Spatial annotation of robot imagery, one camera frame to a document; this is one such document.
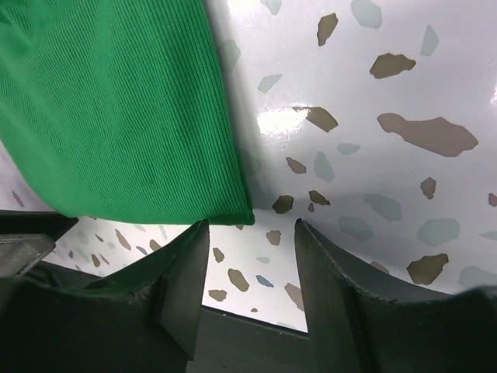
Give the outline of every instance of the terrazzo pattern surface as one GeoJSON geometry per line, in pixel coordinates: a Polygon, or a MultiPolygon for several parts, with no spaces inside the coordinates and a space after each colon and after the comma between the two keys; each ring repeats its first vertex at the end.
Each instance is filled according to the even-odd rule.
{"type": "MultiPolygon", "coordinates": [[[[256,223],[211,227],[205,305],[306,330],[297,218],[419,286],[497,283],[492,0],[206,4],[256,223]]],[[[0,163],[1,208],[49,209],[0,163]]],[[[82,218],[47,260],[104,276],[185,228],[82,218]]]]}

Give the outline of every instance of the ribbed fabric texture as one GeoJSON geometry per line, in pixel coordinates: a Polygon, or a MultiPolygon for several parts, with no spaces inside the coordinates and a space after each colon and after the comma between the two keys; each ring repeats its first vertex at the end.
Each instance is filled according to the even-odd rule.
{"type": "Polygon", "coordinates": [[[252,224],[202,0],[0,2],[0,137],[68,216],[252,224]]]}

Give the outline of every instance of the glossy white surface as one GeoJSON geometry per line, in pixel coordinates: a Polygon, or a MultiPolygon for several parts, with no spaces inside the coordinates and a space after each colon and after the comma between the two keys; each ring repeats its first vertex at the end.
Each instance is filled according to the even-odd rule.
{"type": "MultiPolygon", "coordinates": [[[[294,259],[297,218],[409,282],[446,292],[497,283],[493,0],[206,3],[256,224],[212,228],[204,304],[305,330],[294,259]],[[318,24],[332,13],[322,21],[319,43],[318,24]],[[404,57],[386,56],[386,64],[380,59],[374,67],[385,54],[404,57]],[[396,63],[404,71],[377,78],[396,63]],[[310,109],[295,107],[322,108],[338,127],[323,131],[308,120],[310,109]],[[386,113],[425,122],[401,123],[386,113]],[[310,212],[312,190],[330,205],[314,203],[310,212]],[[294,199],[285,214],[273,209],[279,196],[294,199]]],[[[333,127],[329,117],[323,124],[333,127]]],[[[2,159],[2,207],[43,208],[2,159]]],[[[84,218],[50,260],[108,274],[183,229],[84,218]]]]}

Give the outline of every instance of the green fabric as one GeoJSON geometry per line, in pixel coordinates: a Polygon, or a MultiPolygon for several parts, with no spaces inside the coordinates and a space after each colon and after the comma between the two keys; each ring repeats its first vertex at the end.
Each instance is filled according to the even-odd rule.
{"type": "Polygon", "coordinates": [[[203,0],[1,0],[0,138],[68,216],[252,224],[203,0]]]}

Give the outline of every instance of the black plastic part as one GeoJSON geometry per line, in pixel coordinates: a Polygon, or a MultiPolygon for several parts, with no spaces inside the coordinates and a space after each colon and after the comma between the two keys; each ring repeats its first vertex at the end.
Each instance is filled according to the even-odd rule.
{"type": "Polygon", "coordinates": [[[43,234],[55,242],[77,222],[57,212],[0,210],[0,235],[43,234]]]}
{"type": "Polygon", "coordinates": [[[53,274],[41,276],[41,283],[29,276],[1,279],[2,371],[183,373],[194,350],[208,254],[204,221],[84,288],[47,286],[57,282],[53,274]],[[199,273],[189,281],[190,291],[179,291],[191,265],[199,273]],[[176,305],[170,312],[194,309],[181,325],[187,339],[164,323],[168,302],[176,305]]]}
{"type": "MultiPolygon", "coordinates": [[[[59,288],[84,288],[100,277],[39,263],[27,276],[59,288]]],[[[306,333],[202,307],[194,361],[186,373],[314,373],[306,333]]]]}
{"type": "Polygon", "coordinates": [[[497,288],[449,296],[368,266],[304,221],[297,266],[319,373],[495,372],[497,288]]]}

